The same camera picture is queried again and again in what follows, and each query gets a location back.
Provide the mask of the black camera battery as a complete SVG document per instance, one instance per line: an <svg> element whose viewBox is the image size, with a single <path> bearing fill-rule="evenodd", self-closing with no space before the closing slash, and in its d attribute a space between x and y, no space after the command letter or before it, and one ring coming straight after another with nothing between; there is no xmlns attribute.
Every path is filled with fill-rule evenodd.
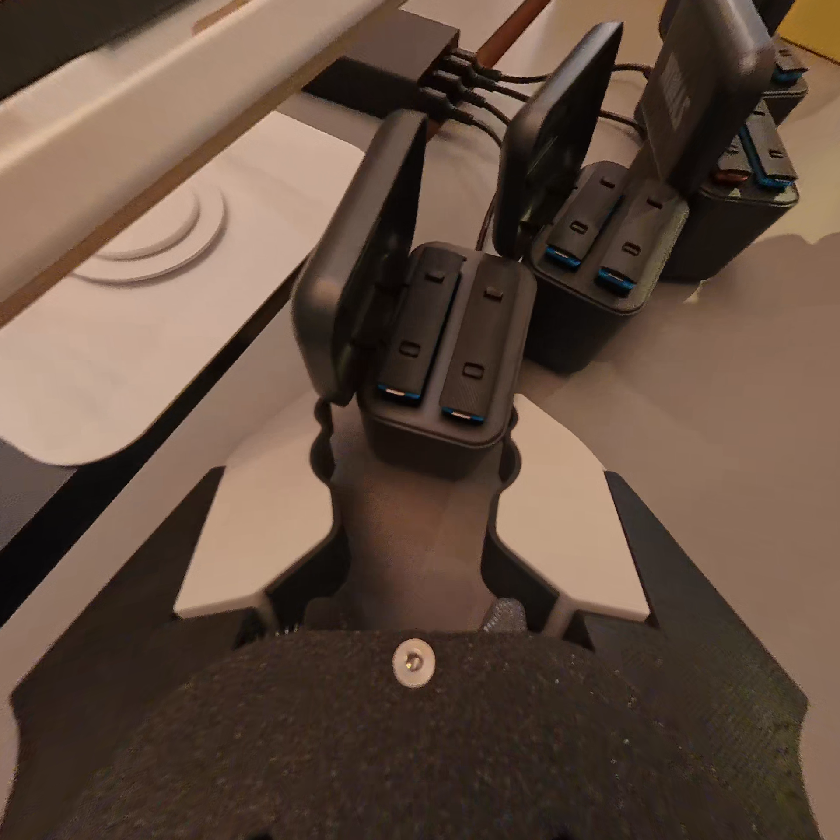
<svg viewBox="0 0 840 840"><path fill-rule="evenodd" d="M738 186L752 181L756 186L769 190L765 184L766 175L759 150L749 131L743 127L721 153L709 179L721 186Z"/></svg>
<svg viewBox="0 0 840 840"><path fill-rule="evenodd" d="M572 194L552 227L544 256L549 263L577 270L624 197L628 170L600 161L579 174Z"/></svg>
<svg viewBox="0 0 840 840"><path fill-rule="evenodd" d="M656 286L687 216L686 201L670 185L647 179L633 185L610 223L595 283L629 312Z"/></svg>
<svg viewBox="0 0 840 840"><path fill-rule="evenodd" d="M438 401L441 414L457 423L483 424L490 414L518 304L519 268L489 256L476 268Z"/></svg>
<svg viewBox="0 0 840 840"><path fill-rule="evenodd" d="M795 184L797 173L763 103L752 110L739 137L754 180L762 189L780 193Z"/></svg>
<svg viewBox="0 0 840 840"><path fill-rule="evenodd" d="M374 378L385 399L421 403L464 261L446 248L427 247L419 254Z"/></svg>
<svg viewBox="0 0 840 840"><path fill-rule="evenodd" d="M807 72L807 65L793 47L785 44L774 48L775 66L771 84L780 88L790 88L797 84Z"/></svg>

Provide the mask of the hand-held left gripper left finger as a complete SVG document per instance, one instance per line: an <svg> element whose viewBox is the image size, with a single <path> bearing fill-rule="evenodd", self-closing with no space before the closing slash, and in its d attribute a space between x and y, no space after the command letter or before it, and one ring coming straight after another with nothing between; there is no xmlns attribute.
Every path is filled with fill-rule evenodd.
<svg viewBox="0 0 840 840"><path fill-rule="evenodd" d="M174 614L253 609L303 570L340 532L333 499L329 404L300 395L227 457Z"/></svg>

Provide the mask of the white stand base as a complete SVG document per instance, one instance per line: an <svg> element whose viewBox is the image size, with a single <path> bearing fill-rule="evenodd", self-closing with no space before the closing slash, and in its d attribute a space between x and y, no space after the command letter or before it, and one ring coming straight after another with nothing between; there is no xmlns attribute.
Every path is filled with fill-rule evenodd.
<svg viewBox="0 0 840 840"><path fill-rule="evenodd" d="M133 444L308 257L362 157L258 122L2 327L2 443L51 466Z"/></svg>

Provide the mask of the black battery charging case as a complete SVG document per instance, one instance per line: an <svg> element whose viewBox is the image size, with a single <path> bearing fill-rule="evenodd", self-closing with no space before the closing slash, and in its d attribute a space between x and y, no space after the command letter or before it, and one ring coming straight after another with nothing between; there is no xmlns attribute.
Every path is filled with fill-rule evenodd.
<svg viewBox="0 0 840 840"><path fill-rule="evenodd" d="M709 179L752 110L767 108L774 42L754 2L667 2L663 19L663 45L636 111L647 135L639 169L688 204L662 280L699 283L792 210L800 193L796 181L772 192Z"/></svg>
<svg viewBox="0 0 840 840"><path fill-rule="evenodd" d="M761 16L765 27L768 29L769 34L773 38L773 47L781 44L793 47L793 45L783 40L778 34L778 29L781 26L784 17L791 10L793 4L793 1L755 2L759 15ZM796 106L804 99L807 92L808 86L805 75L797 84L788 88L776 87L770 82L768 89L764 93L763 99L774 123L776 125L780 125L793 111L793 109L796 108Z"/></svg>
<svg viewBox="0 0 840 840"><path fill-rule="evenodd" d="M623 36L623 23L594 26L512 117L501 146L492 244L520 261L537 281L525 356L568 375L590 363L638 309L623 311L595 283L610 223L633 185L655 178L629 169L624 197L578 269L544 256L549 233L567 204L602 116Z"/></svg>
<svg viewBox="0 0 840 840"><path fill-rule="evenodd" d="M520 291L490 414L479 425L441 414L443 389L476 268L474 249L430 243L412 249L424 173L427 118L402 110L386 118L367 150L338 209L296 280L290 315L297 346L317 397L333 406L355 398L368 445L379 459L439 479L466 478L502 446L513 416L537 284L519 265ZM375 375L395 325L411 268L423 249L456 252L465 261L431 373L417 406L385 399ZM405 549L392 553L395 583L407 604L393 595L353 592L361 557L353 556L344 525L314 561L270 593L276 617L291 631L402 631L463 633L479 630L498 603L477 568L456 563L435 569L433 560L412 569Z"/></svg>

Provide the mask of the black multi-port power hub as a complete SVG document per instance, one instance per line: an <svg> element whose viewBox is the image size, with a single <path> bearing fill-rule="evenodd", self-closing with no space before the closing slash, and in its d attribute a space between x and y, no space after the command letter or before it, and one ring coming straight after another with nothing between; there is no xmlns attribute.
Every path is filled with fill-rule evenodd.
<svg viewBox="0 0 840 840"><path fill-rule="evenodd" d="M302 91L379 119L401 109L422 111L421 89L459 40L457 27L395 10Z"/></svg>

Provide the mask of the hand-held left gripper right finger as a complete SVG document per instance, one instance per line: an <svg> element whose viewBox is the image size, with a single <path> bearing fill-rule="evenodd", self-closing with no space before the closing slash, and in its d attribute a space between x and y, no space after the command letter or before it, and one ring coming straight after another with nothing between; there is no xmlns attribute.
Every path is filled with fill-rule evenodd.
<svg viewBox="0 0 840 840"><path fill-rule="evenodd" d="M645 624L651 610L601 461L516 394L481 561L526 628L561 637L578 614Z"/></svg>

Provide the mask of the dark flat pad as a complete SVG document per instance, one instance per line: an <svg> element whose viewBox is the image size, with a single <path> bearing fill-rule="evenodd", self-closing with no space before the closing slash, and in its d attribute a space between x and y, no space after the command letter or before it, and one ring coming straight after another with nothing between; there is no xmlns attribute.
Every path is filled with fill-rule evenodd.
<svg viewBox="0 0 840 840"><path fill-rule="evenodd" d="M38 464L11 445L2 445L2 518L13 509L22 510L23 498L16 497L14 491L25 488L24 478L33 479L40 473L35 508L23 512L22 522L15 527L10 522L2 523L2 624L35 592L175 430L208 402L225 376L244 370L240 361L269 327L282 324L281 317L286 314L284 307L273 311L271 318L263 312L254 316L150 429L116 455L88 465L59 468Z"/></svg>

